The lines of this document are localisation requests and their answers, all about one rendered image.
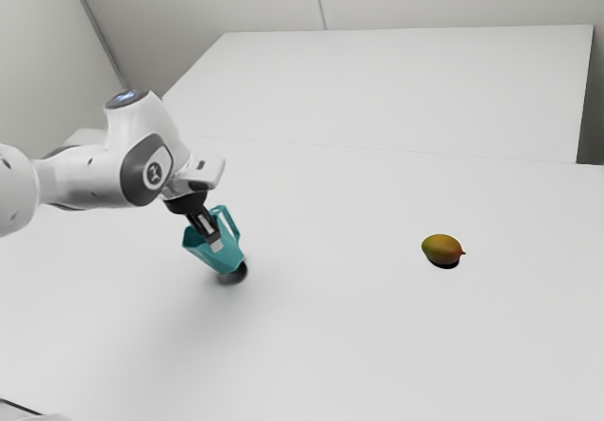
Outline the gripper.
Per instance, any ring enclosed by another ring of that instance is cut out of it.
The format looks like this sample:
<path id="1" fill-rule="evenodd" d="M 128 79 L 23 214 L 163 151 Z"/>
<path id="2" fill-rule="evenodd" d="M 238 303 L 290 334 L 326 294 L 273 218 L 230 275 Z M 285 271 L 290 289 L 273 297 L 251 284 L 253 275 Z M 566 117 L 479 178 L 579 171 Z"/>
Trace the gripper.
<path id="1" fill-rule="evenodd" d="M 187 246 L 206 244 L 213 253 L 223 249 L 222 235 L 217 223 L 205 208 L 207 191 L 184 194 L 172 199 L 164 199 L 163 203 L 173 214 L 186 215 L 193 231 L 189 233 Z"/>

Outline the teal faceted mug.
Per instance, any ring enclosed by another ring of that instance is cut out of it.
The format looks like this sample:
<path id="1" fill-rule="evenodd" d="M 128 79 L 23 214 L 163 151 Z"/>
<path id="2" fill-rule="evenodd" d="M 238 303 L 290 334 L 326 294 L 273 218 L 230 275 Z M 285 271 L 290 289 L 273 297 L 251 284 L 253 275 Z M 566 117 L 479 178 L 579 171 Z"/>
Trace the teal faceted mug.
<path id="1" fill-rule="evenodd" d="M 209 213 L 220 232 L 219 239 L 209 244 L 193 226 L 187 226 L 182 247 L 221 276 L 236 272 L 244 262 L 240 231 L 226 206 L 218 205 Z"/>

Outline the green orange mango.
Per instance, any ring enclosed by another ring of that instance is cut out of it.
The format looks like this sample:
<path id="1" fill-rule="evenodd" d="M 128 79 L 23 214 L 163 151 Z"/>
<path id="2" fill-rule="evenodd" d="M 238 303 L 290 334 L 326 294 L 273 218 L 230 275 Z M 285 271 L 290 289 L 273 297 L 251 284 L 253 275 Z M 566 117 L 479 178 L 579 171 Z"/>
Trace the green orange mango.
<path id="1" fill-rule="evenodd" d="M 430 261 L 440 265 L 451 265 L 465 255 L 461 243 L 446 234 L 428 236 L 421 243 L 421 249 Z"/>

